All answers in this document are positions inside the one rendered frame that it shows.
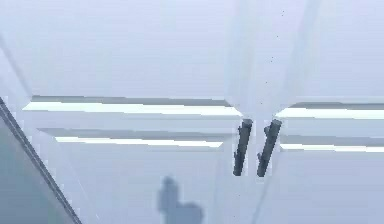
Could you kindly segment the white panelled room door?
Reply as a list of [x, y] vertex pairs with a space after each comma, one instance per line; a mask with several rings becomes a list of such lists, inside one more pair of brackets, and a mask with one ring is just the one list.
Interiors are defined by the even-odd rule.
[[261, 141], [281, 114], [293, 151], [265, 180], [249, 175], [237, 224], [384, 224], [384, 0], [240, 0], [242, 112]]
[[[257, 175], [240, 0], [0, 0], [5, 94], [85, 224], [162, 224], [166, 178], [237, 224]], [[253, 121], [240, 176], [238, 127]]]

